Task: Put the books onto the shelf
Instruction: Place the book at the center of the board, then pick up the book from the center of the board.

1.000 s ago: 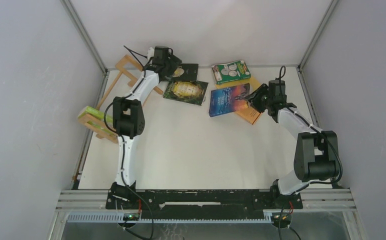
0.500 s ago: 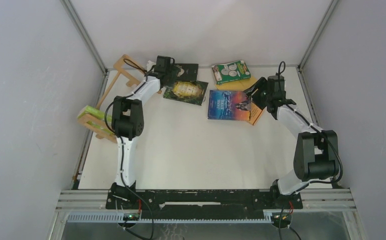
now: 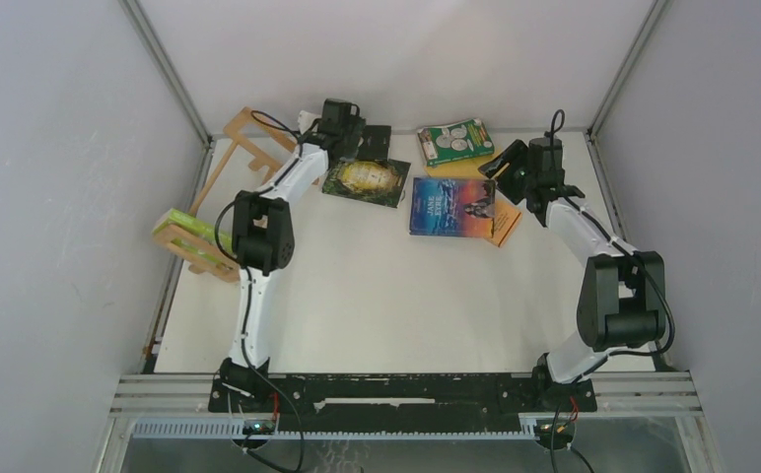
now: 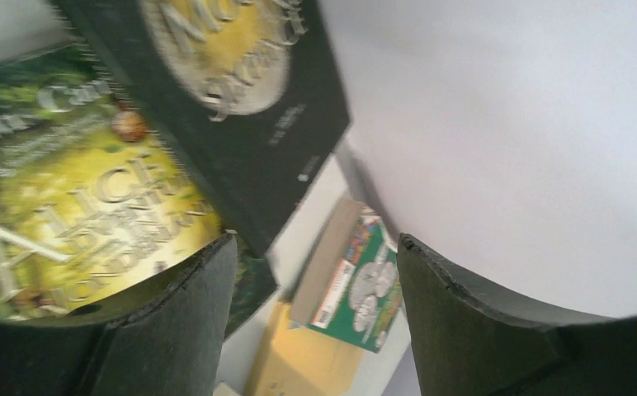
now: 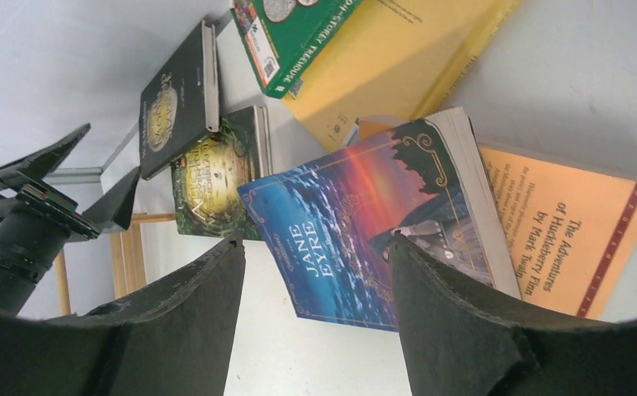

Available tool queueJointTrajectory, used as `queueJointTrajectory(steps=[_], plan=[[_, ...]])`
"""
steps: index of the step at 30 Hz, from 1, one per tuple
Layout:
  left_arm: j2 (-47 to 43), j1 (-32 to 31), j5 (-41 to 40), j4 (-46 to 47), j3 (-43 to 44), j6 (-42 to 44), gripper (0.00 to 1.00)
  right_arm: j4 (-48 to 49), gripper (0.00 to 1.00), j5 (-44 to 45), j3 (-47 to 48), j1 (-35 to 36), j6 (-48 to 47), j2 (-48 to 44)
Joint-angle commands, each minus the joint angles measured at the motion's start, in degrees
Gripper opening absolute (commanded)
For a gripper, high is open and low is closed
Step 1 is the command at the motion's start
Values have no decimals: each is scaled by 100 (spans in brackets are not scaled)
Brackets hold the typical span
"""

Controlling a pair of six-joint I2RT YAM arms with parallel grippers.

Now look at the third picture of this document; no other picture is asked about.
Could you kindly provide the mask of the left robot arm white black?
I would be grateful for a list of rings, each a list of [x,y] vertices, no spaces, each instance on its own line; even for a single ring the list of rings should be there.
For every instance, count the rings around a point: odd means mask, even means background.
[[[366,128],[360,107],[339,99],[325,100],[321,115],[304,129],[294,130],[261,110],[248,115],[294,144],[286,164],[256,189],[239,191],[219,214],[233,219],[231,245],[218,249],[238,265],[241,295],[229,356],[213,379],[208,409],[214,413],[256,411],[270,400],[293,403],[268,376],[273,306],[296,249],[292,210],[335,165],[357,160]]]

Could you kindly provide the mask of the Alice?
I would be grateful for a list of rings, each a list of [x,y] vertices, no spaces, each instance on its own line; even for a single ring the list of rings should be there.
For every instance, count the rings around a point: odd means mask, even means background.
[[[396,208],[411,164],[398,160],[339,163],[327,175],[324,194]]]

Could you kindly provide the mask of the light green paperback book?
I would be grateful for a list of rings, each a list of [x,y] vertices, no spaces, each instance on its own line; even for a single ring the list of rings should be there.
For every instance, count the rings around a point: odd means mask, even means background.
[[[176,227],[185,233],[185,236],[161,237],[161,233],[167,227]],[[169,209],[164,213],[152,228],[152,240],[161,247],[177,254],[198,254],[205,256],[206,251],[195,245],[197,240],[202,240],[210,247],[218,249],[216,243],[215,228],[196,217],[177,209]]]

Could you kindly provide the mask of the wooden book rack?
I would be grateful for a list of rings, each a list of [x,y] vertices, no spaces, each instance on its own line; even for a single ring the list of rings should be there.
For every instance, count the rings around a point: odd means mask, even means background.
[[[295,140],[285,131],[275,129],[276,123],[262,115],[253,117],[252,109],[245,107],[224,127],[229,143],[216,150],[223,156],[210,166],[210,174],[189,209],[183,211],[198,220],[215,225],[221,208],[234,200],[242,189],[254,189],[274,176],[290,157]],[[161,237],[184,237],[176,227],[167,227]],[[188,262],[195,274],[209,273],[216,278],[236,283],[240,280],[239,266],[215,249],[197,240],[195,245],[206,255],[174,255]]]

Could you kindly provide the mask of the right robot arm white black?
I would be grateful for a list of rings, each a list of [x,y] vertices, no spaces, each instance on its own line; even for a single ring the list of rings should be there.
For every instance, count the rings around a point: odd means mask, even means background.
[[[516,140],[478,169],[584,265],[576,331],[532,371],[533,400],[546,410],[559,409],[610,359],[643,357],[650,343],[656,346],[650,354],[662,355],[676,335],[662,257],[637,249],[600,221],[585,194],[567,183],[563,151],[561,140],[547,132],[529,143]]]

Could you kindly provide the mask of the blue Jane Eyre book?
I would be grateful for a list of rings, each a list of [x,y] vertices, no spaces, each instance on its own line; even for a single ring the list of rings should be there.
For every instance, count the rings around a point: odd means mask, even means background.
[[[425,237],[489,238],[494,231],[495,182],[415,177],[409,233]]]

